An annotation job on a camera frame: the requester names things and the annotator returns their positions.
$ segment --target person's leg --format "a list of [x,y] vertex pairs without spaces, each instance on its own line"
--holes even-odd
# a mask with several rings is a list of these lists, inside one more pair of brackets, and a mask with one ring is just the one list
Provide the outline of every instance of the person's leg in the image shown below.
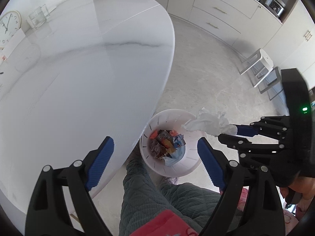
[[[193,219],[201,228],[206,225],[220,199],[219,193],[200,188],[191,183],[174,185],[166,180],[161,183],[159,189],[174,208],[184,216]],[[236,211],[230,230],[238,226],[241,216],[242,212]]]
[[119,236],[129,236],[163,210],[171,210],[194,230],[200,226],[191,218],[183,216],[157,190],[145,169],[142,158],[136,157],[127,165],[127,175],[123,181],[125,194],[122,202]]

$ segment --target clock face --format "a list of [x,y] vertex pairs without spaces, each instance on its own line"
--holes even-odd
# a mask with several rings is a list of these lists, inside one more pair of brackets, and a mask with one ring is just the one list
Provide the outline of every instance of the clock face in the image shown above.
[[0,49],[10,41],[21,27],[21,15],[17,11],[8,11],[0,18]]

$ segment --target cabinet handle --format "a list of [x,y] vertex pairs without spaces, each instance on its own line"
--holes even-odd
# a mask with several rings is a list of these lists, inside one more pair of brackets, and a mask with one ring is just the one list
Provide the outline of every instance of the cabinet handle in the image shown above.
[[306,39],[306,41],[309,41],[312,38],[312,36],[313,36],[312,34],[309,34],[308,38]]
[[216,10],[218,10],[218,11],[221,11],[222,13],[224,13],[224,14],[227,14],[225,11],[223,11],[223,10],[220,10],[219,8],[217,8],[217,7],[213,7],[213,8],[215,8]]
[[210,26],[212,26],[212,27],[214,27],[214,28],[216,28],[216,29],[219,29],[218,27],[216,27],[215,25],[212,25],[212,24],[209,23],[209,22],[207,22],[207,24],[210,25]]
[[311,31],[308,30],[308,31],[306,32],[306,34],[304,35],[304,37],[307,38],[310,33],[311,33]]

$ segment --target crumpled tissue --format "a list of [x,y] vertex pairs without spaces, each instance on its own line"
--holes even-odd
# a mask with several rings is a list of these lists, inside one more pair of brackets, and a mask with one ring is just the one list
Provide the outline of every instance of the crumpled tissue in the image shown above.
[[227,134],[235,136],[237,134],[237,127],[229,124],[225,118],[225,112],[218,112],[213,115],[206,108],[199,110],[195,120],[190,120],[182,127],[189,131],[205,131],[209,135],[218,137],[220,134]]

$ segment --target white trash can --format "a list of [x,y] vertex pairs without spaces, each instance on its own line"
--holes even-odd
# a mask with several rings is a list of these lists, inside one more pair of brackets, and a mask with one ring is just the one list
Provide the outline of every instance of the white trash can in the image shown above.
[[[207,137],[203,131],[188,132],[182,128],[191,119],[196,119],[196,116],[190,112],[181,109],[168,109],[154,115],[140,140],[140,151],[145,163],[156,173],[166,177],[180,177],[193,172],[201,163],[201,159],[197,152],[198,140],[202,137]],[[172,165],[165,166],[164,160],[159,160],[152,157],[150,153],[150,135],[155,130],[176,130],[179,134],[184,135],[185,154],[182,159]]]

